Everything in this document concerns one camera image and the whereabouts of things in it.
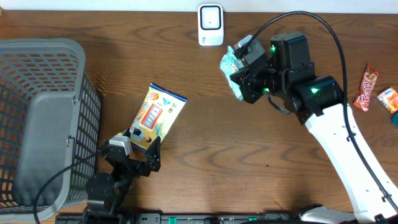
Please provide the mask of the teal small snack packet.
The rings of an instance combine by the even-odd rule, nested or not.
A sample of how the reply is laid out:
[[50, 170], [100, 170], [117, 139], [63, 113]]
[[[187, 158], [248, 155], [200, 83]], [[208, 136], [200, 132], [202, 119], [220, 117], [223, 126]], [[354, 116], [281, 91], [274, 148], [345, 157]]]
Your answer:
[[235, 97], [238, 100], [243, 99], [243, 95], [241, 90], [239, 89], [239, 85], [233, 82], [230, 76], [236, 73], [240, 68], [243, 68], [243, 63], [238, 60], [234, 55], [234, 50], [231, 46], [228, 46], [227, 53], [223, 55], [223, 58], [220, 61], [220, 70], [224, 73], [229, 87], [232, 89]]

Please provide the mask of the yellow snack bag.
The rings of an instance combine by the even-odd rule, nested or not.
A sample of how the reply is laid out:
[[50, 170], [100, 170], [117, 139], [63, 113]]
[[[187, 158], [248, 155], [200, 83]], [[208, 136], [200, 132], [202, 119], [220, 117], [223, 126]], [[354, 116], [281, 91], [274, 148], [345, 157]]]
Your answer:
[[186, 102], [186, 97], [151, 83], [134, 121], [120, 135], [129, 131], [132, 145], [146, 151], [157, 136], [164, 140]]

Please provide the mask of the orange chocolate bar wrapper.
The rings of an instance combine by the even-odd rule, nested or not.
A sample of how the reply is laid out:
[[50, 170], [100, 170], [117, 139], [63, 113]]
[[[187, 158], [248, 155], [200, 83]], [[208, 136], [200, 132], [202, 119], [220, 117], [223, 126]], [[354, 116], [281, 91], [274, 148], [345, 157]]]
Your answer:
[[356, 98], [353, 101], [353, 105], [355, 107], [365, 112], [369, 110], [371, 93], [377, 82], [378, 76], [379, 76], [378, 70], [375, 67], [373, 67], [371, 64], [367, 64], [359, 86], [358, 94], [356, 95]]

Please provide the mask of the orange small snack packet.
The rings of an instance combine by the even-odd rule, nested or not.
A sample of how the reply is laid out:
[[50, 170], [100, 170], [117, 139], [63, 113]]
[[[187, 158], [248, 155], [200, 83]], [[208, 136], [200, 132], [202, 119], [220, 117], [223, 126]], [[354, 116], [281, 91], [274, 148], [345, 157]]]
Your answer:
[[394, 114], [398, 110], [398, 95], [395, 89], [392, 87], [384, 90], [382, 93], [377, 95], [378, 100], [389, 110], [390, 113]]

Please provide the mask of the blue mouthwash bottle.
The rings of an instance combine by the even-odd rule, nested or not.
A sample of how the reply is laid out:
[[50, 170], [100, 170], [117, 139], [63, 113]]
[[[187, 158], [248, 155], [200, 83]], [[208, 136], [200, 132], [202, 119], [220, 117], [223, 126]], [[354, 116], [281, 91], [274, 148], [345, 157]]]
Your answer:
[[396, 126], [396, 127], [398, 127], [398, 113], [395, 113], [393, 116], [392, 116], [392, 123]]

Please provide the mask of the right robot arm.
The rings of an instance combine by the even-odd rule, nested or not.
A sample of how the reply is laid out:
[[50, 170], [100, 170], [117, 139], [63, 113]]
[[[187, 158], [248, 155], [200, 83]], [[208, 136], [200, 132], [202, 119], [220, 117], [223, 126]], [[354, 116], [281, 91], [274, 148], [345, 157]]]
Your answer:
[[311, 205], [293, 220], [312, 223], [397, 223], [397, 187], [378, 163], [356, 125], [352, 110], [343, 104], [343, 90], [331, 76], [316, 76], [307, 38], [288, 32], [271, 38], [271, 55], [251, 35], [233, 51], [248, 44], [230, 79], [243, 100], [255, 103], [261, 96], [276, 96], [286, 110], [315, 137], [339, 175], [353, 212]]

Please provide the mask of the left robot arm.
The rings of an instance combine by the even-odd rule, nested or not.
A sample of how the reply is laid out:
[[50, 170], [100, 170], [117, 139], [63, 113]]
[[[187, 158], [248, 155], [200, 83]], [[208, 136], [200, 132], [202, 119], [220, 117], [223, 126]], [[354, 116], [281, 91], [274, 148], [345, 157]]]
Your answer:
[[87, 207], [83, 211], [83, 223], [134, 223], [134, 215], [123, 209], [122, 204], [133, 183], [141, 176], [148, 177], [159, 171], [161, 137], [156, 137], [144, 152], [145, 161], [130, 159], [130, 138], [116, 135], [106, 141], [99, 154], [112, 165], [111, 173], [99, 172], [90, 177], [85, 188]]

